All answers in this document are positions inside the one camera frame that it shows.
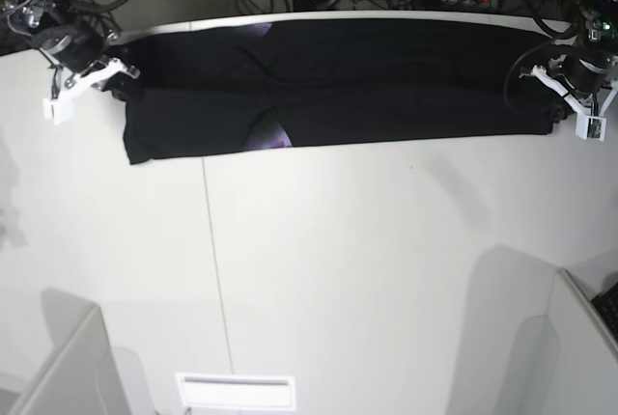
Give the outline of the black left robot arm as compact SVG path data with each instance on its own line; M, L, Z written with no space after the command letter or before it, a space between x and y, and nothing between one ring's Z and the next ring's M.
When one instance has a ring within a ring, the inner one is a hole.
M617 96L617 0L572 0L575 19L558 31L541 18L531 0L522 0L537 26L549 38L524 52L510 67L502 88L509 100L514 78L533 77L555 92L576 114L582 139L604 139L605 114Z

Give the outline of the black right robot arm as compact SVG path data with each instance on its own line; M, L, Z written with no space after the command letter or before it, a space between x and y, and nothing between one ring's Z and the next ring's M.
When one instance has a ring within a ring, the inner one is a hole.
M50 106L69 102L91 88L120 93L140 76L116 46L121 29L112 13L129 0L5 0L1 19L39 51L54 69Z

